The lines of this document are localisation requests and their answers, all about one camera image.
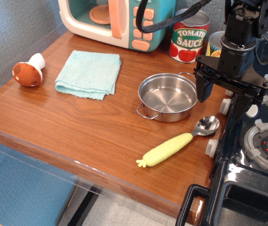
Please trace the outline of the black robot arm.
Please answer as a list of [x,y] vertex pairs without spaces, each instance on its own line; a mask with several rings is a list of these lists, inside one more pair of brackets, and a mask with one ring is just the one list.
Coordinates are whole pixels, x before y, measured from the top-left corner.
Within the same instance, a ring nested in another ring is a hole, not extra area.
[[225,33],[221,38],[219,58],[198,55],[194,74],[198,100],[203,103],[216,84],[236,97],[234,119],[241,119],[252,105],[262,103],[268,81],[255,72],[259,60],[257,47],[261,38],[268,42],[268,0],[227,0]]

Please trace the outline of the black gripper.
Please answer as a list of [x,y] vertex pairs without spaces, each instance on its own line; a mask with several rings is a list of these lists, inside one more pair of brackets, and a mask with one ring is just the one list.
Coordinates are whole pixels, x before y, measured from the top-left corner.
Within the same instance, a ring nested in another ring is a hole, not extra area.
[[235,93],[233,118],[241,119],[251,107],[252,99],[262,99],[268,90],[268,81],[253,68],[258,44],[259,39],[243,45],[223,37],[219,58],[197,55],[194,74],[198,100],[203,103],[210,97],[213,84],[224,87]]

